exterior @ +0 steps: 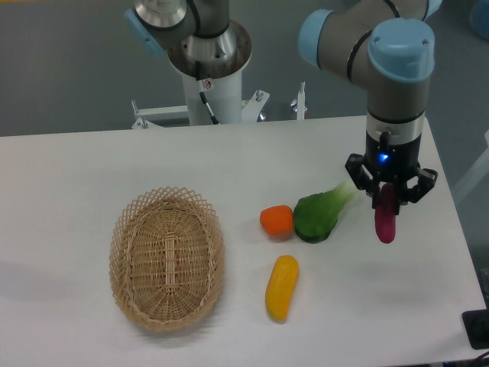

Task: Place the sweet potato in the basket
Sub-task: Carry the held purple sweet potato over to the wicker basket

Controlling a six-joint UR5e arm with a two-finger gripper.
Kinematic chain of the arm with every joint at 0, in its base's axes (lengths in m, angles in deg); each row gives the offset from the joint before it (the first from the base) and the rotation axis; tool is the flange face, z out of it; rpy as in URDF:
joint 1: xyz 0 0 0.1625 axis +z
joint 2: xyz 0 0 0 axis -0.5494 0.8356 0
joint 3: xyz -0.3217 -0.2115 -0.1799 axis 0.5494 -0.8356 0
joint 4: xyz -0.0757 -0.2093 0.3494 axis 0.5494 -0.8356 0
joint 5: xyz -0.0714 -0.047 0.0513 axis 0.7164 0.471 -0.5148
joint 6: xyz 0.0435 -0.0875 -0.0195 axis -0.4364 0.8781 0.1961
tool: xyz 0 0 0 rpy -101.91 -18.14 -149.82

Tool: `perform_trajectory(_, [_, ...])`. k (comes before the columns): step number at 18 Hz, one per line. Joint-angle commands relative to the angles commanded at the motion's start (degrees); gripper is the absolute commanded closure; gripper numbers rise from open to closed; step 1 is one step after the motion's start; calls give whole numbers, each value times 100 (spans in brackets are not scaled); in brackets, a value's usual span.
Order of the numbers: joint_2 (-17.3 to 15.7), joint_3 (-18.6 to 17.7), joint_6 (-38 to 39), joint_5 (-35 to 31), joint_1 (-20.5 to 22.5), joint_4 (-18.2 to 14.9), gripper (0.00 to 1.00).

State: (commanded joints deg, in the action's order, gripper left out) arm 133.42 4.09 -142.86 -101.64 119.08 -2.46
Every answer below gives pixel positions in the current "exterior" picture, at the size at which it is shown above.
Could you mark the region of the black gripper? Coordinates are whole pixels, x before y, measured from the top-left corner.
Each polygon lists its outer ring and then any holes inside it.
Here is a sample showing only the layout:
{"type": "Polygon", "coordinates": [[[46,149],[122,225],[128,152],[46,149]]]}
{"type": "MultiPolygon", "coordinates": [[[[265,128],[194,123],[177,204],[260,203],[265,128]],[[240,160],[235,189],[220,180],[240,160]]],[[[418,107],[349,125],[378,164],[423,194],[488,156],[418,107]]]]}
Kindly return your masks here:
{"type": "Polygon", "coordinates": [[[377,208],[380,181],[393,183],[396,195],[395,213],[408,203],[418,203],[436,185],[438,172],[419,167],[421,136],[402,145],[389,144],[386,150],[381,143],[366,134],[365,155],[350,154],[346,163],[353,184],[371,198],[371,207],[377,208]],[[411,178],[417,182],[408,187],[411,178]]]}

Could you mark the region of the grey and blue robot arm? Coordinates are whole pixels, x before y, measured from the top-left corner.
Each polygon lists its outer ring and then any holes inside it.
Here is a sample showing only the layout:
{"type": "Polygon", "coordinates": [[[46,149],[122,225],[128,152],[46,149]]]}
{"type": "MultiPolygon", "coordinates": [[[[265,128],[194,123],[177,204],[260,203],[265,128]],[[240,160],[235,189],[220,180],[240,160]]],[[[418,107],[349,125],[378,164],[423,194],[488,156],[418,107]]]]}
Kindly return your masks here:
{"type": "MultiPolygon", "coordinates": [[[[303,22],[301,57],[368,94],[366,148],[346,170],[376,210],[421,200],[437,173],[419,164],[435,36],[426,19],[437,1],[361,1],[338,13],[319,9],[303,22]]],[[[148,53],[166,54],[181,75],[192,125],[256,122],[264,98],[241,101],[251,59],[248,32],[227,1],[136,1],[125,20],[148,53]]]]}

